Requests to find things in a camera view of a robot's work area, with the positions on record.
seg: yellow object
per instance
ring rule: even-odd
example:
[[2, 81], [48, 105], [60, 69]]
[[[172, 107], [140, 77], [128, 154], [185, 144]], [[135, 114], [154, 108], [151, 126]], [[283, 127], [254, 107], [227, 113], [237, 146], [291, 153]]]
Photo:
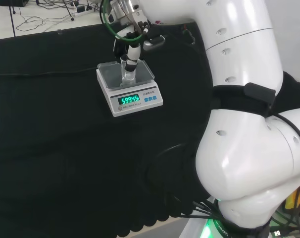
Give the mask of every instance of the yellow object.
[[[295, 197], [296, 197], [297, 192], [293, 192], [286, 200], [285, 200], [285, 209], [287, 210], [292, 210], [294, 208], [295, 204]], [[300, 204], [300, 194], [299, 194], [299, 199], [298, 199], [298, 205], [299, 207]]]

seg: velcro strap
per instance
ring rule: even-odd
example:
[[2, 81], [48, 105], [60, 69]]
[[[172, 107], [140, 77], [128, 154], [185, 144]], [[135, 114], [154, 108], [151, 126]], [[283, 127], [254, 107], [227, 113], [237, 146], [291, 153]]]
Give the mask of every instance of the velcro strap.
[[213, 88], [211, 109], [228, 109], [267, 117], [275, 100], [275, 90], [254, 83]]

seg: robot end effector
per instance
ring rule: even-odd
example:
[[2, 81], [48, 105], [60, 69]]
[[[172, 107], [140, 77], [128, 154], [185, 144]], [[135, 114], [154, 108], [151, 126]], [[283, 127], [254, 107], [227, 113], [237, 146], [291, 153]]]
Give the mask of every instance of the robot end effector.
[[[139, 0], [112, 0], [111, 18], [113, 21], [120, 22], [121, 25], [130, 24], [128, 27], [119, 31], [117, 34], [127, 39], [133, 39], [144, 35], [146, 40], [143, 42], [145, 51], [153, 50], [164, 44], [165, 38], [150, 29], [150, 23], [145, 17], [143, 10], [139, 7]], [[137, 67], [137, 61], [141, 57], [140, 41], [126, 42], [116, 37], [114, 54], [116, 58], [126, 62], [125, 69], [133, 72]]]

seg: power cord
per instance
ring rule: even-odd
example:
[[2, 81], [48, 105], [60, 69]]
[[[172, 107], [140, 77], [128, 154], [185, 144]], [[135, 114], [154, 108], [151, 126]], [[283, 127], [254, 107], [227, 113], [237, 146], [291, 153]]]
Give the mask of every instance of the power cord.
[[[70, 18], [70, 19], [68, 19], [68, 18], [65, 19], [66, 17], [69, 16], [69, 14], [67, 14], [66, 16], [61, 17], [61, 18], [53, 18], [53, 17], [41, 18], [41, 17], [39, 17], [39, 16], [23, 16], [23, 15], [21, 14], [21, 9], [20, 9], [20, 8], [19, 8], [19, 13], [20, 13], [20, 16], [24, 19], [25, 22], [22, 22], [20, 25], [16, 26], [15, 29], [18, 30], [18, 31], [23, 31], [23, 32], [35, 30], [35, 29], [37, 29], [39, 26], [44, 26], [47, 22], [56, 22], [57, 24], [59, 24], [59, 23], [61, 23], [61, 22], [66, 22], [66, 21], [69, 21], [69, 20], [72, 19], [72, 18]], [[21, 30], [21, 29], [19, 29], [20, 26], [22, 26], [22, 25], [24, 25], [24, 24], [27, 24], [27, 23], [35, 22], [35, 21], [41, 21], [41, 24], [38, 24], [36, 27], [34, 27], [34, 28], [32, 28], [32, 29], [28, 29], [28, 30]]]
[[[39, 7], [45, 8], [47, 10], [56, 9], [56, 8], [73, 9], [71, 7], [65, 7], [62, 1], [51, 1], [51, 0], [44, 0], [44, 2], [39, 2], [38, 0], [37, 1], [30, 0], [30, 1], [35, 2]], [[72, 2], [71, 0], [65, 1], [66, 4], [70, 4], [71, 2]]]
[[76, 73], [82, 73], [86, 71], [96, 70], [97, 67], [92, 68], [85, 68], [77, 71], [52, 71], [52, 72], [45, 72], [45, 73], [36, 73], [36, 74], [26, 74], [26, 73], [0, 73], [0, 77], [42, 77], [42, 76], [63, 76], [63, 75], [69, 75], [69, 74], [76, 74]]

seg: power strip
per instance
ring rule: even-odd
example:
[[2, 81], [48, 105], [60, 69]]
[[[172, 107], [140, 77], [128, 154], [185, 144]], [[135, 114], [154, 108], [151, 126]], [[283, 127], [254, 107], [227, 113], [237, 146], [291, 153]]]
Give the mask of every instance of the power strip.
[[83, 15], [86, 15], [86, 14], [89, 14], [89, 13], [92, 13], [92, 12], [94, 12], [94, 9], [92, 9], [92, 10], [88, 10], [88, 11], [83, 11], [83, 12], [76, 12], [76, 13], [74, 13], [74, 16], [76, 17], [76, 16], [83, 16]]

